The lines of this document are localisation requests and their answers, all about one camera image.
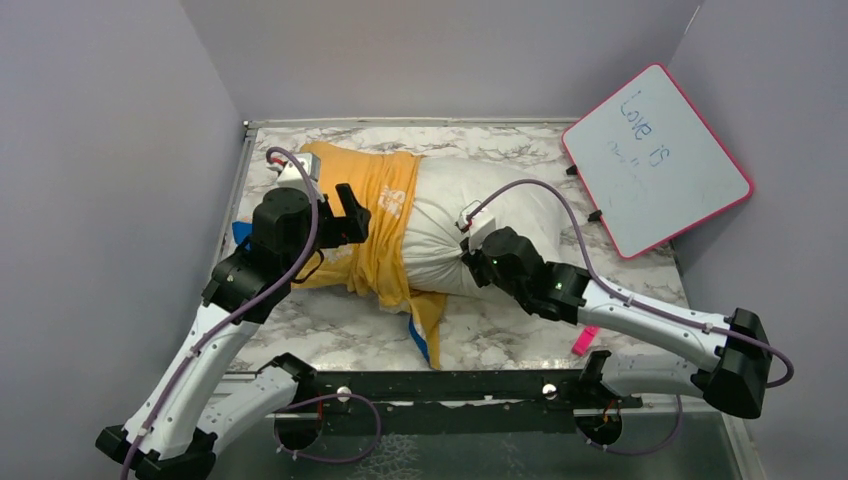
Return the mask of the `white pillow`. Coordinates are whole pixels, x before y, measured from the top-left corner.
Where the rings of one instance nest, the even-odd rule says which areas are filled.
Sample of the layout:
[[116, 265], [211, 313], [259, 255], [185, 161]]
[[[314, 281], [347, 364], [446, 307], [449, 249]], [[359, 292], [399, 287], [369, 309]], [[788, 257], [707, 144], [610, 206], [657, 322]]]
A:
[[[456, 222], [502, 187], [533, 177], [482, 161], [423, 158], [401, 250], [410, 287], [512, 305], [513, 299], [497, 287], [476, 285], [461, 261], [460, 243], [467, 235]], [[471, 233], [482, 236], [479, 224], [488, 219], [496, 228], [510, 227], [529, 239], [544, 260], [563, 260], [560, 234], [571, 223], [560, 201], [546, 188], [522, 184], [498, 195], [473, 216]]]

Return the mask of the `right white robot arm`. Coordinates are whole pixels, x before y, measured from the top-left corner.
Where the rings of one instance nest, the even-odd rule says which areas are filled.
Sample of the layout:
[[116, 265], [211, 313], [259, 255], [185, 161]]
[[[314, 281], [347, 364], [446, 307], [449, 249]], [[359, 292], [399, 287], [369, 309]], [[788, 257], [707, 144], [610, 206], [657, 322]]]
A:
[[615, 395], [658, 393], [701, 398], [742, 419], [762, 414], [774, 354], [760, 317], [687, 310], [595, 279], [584, 268], [544, 260], [512, 228], [460, 243], [461, 260], [480, 287], [494, 286], [528, 314], [611, 330], [656, 347], [654, 354], [609, 354], [577, 380], [579, 398], [600, 407]]

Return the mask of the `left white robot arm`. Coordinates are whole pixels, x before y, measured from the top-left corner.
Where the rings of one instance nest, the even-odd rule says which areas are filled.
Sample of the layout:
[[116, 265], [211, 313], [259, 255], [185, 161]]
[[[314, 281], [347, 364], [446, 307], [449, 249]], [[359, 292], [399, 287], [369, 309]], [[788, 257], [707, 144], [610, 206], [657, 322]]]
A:
[[125, 423], [101, 431], [96, 445], [124, 479], [205, 479], [222, 451], [277, 411], [299, 430], [318, 430], [324, 394], [316, 370], [284, 353], [220, 401], [213, 394], [230, 364], [294, 284], [310, 259], [332, 247], [364, 242], [369, 211], [346, 183], [336, 186], [343, 212], [332, 211], [314, 182], [264, 195], [251, 229], [212, 270], [190, 330], [163, 377]]

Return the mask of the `yellow Mickey Mouse pillowcase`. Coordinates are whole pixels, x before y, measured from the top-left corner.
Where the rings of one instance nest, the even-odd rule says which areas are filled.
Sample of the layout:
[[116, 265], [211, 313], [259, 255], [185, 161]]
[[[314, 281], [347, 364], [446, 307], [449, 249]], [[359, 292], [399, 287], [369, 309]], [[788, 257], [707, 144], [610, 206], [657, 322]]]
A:
[[306, 263], [310, 275], [298, 289], [344, 285], [360, 296], [374, 293], [382, 307], [409, 313], [419, 333], [419, 348], [429, 365], [441, 367], [439, 322], [447, 295], [411, 285], [402, 245], [412, 215], [412, 201], [422, 157], [410, 152], [372, 154], [327, 142], [300, 148], [321, 160], [319, 186], [335, 213], [343, 211], [335, 186], [347, 183], [356, 200], [371, 213], [368, 239], [324, 251]]

